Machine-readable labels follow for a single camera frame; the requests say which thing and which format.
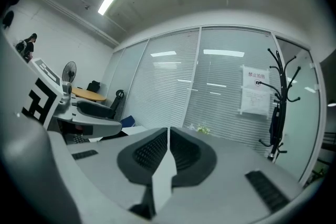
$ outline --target desk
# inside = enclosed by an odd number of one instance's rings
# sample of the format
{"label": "desk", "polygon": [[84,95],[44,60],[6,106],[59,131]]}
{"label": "desk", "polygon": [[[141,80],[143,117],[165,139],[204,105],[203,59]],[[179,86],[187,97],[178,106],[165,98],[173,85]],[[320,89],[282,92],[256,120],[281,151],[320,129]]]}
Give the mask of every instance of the desk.
{"label": "desk", "polygon": [[88,100],[92,100],[92,101],[104,101],[104,100],[106,100],[106,97],[104,97],[104,96],[102,96],[98,93],[90,92],[88,90],[83,90],[83,89],[79,89],[79,88],[73,88],[72,93],[79,96],[79,97],[82,97],[82,98],[85,98],[85,99],[88,99]]}

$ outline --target black coat rack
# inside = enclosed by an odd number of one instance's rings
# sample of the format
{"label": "black coat rack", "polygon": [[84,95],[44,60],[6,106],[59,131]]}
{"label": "black coat rack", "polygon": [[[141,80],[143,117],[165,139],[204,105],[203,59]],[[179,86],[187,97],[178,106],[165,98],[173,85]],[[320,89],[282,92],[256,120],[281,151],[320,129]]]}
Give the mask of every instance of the black coat rack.
{"label": "black coat rack", "polygon": [[287,106],[287,100],[289,102],[296,102],[296,101],[299,101],[300,100],[300,97],[297,97],[296,99],[294,100],[290,100],[288,98],[288,91],[289,89],[292,87],[292,82],[294,81],[295,77],[297,76],[297,74],[299,73],[301,67],[298,66],[293,78],[291,79],[291,81],[289,82],[288,86],[287,86],[287,78],[286,78],[286,68],[287,68],[287,65],[292,62],[294,59],[296,59],[296,56],[294,56],[292,59],[290,59],[286,65],[285,65],[285,68],[283,68],[282,66],[282,62],[281,62],[281,59],[280,59],[280,54],[278,51],[276,51],[276,55],[275,56],[273,54],[273,52],[270,50],[270,49],[267,49],[269,51],[269,53],[273,56],[273,58],[275,59],[276,63],[277,63],[277,67],[276,66],[270,66],[269,68],[275,68],[278,70],[279,72],[279,75],[280,75],[280,84],[281,84],[281,90],[278,91],[275,87],[273,87],[272,85],[269,85],[269,84],[266,84],[266,83],[263,83],[261,81],[256,81],[256,84],[262,84],[262,85],[265,85],[267,87],[270,87],[272,89],[274,89],[276,91],[275,93],[275,97],[277,98],[277,100],[274,100],[275,102],[278,103],[278,120],[277,120],[277,123],[276,123],[276,127],[275,127],[275,132],[274,132],[274,136],[271,137],[271,142],[270,142],[270,145],[267,145],[265,144],[261,139],[259,139],[259,142],[261,144],[263,144],[264,146],[266,147],[271,147],[273,146],[270,154],[268,155],[268,159],[270,161],[273,161],[274,159],[274,156],[275,156],[275,153],[276,153],[276,150],[278,150],[278,155],[280,153],[287,153],[287,151],[281,151],[279,148],[283,145],[283,143],[280,143],[281,140],[282,140],[282,132],[284,130],[284,124],[285,124],[285,118],[286,118],[286,106]]}

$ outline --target paper sign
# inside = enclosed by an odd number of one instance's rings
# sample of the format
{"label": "paper sign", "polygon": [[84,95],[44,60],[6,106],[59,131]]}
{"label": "paper sign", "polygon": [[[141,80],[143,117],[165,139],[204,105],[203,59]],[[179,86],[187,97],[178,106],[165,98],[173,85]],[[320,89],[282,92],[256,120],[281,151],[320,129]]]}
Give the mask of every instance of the paper sign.
{"label": "paper sign", "polygon": [[269,92],[269,88],[262,84],[256,84],[257,81],[269,84],[269,71],[243,66],[243,87],[257,91]]}
{"label": "paper sign", "polygon": [[268,116],[270,93],[243,88],[241,112]]}

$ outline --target window blinds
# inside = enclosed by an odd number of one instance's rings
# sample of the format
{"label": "window blinds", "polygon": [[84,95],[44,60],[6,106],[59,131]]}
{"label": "window blinds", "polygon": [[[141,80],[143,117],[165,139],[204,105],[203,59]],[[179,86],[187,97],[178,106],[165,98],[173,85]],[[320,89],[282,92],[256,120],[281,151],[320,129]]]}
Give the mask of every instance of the window blinds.
{"label": "window blinds", "polygon": [[100,88],[98,93],[101,94],[104,97],[108,96],[108,91],[110,88],[110,84],[114,75],[114,72],[116,71],[119,59],[121,57],[123,50],[119,50],[116,53],[112,54],[111,59],[106,67],[106,70],[104,72],[103,78],[100,83]]}
{"label": "window blinds", "polygon": [[[252,147],[258,153],[269,149],[258,140],[269,141],[274,94],[270,99],[269,118],[239,114],[242,98],[242,65],[269,69],[275,65],[267,51],[276,51],[271,35],[238,29],[202,29],[200,51],[189,105],[183,126],[204,125],[210,134]],[[279,74],[270,70],[270,84],[280,89]]]}
{"label": "window blinds", "polygon": [[182,126],[192,79],[198,29],[150,39],[125,106],[146,128]]}
{"label": "window blinds", "polygon": [[110,106],[116,98],[116,91],[124,90],[124,98],[119,103],[116,110],[116,115],[114,119],[117,121],[122,120],[122,114],[127,99],[127,95],[139,64],[140,58],[146,47],[146,42],[142,42],[131,47],[128,47],[122,53],[118,66],[114,72],[112,78],[111,86],[108,94],[108,103],[106,105]]}

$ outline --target wall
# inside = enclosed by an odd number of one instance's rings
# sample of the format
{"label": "wall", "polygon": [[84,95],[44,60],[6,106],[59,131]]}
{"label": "wall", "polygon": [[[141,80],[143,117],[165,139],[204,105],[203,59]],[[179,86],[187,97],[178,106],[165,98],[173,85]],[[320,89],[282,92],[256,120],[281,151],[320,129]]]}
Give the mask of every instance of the wall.
{"label": "wall", "polygon": [[295,26],[286,18],[259,12],[255,9],[212,8],[198,12],[201,7],[193,5],[180,7],[166,11],[154,18],[148,19],[141,24],[141,27],[134,29],[128,37],[114,51],[128,47],[140,40],[160,35],[178,29],[197,27],[202,25],[236,25],[259,27],[267,30],[276,31],[308,43],[305,32]]}
{"label": "wall", "polygon": [[262,28],[311,49],[316,61],[323,61],[336,49],[335,23],[330,10],[322,0],[305,4],[304,16],[292,16],[291,9],[262,6],[249,0],[229,0],[223,8],[220,1],[183,5],[148,18],[133,29],[114,51],[144,39],[188,27],[206,25],[236,25]]}
{"label": "wall", "polygon": [[325,131],[330,133],[336,132],[336,107],[327,107],[327,121]]}
{"label": "wall", "polygon": [[86,89],[92,80],[102,80],[112,48],[41,0],[20,0],[12,10],[13,24],[6,31],[11,44],[36,33],[33,57],[42,58],[57,75],[62,77],[65,65],[74,61],[77,66],[74,87]]}

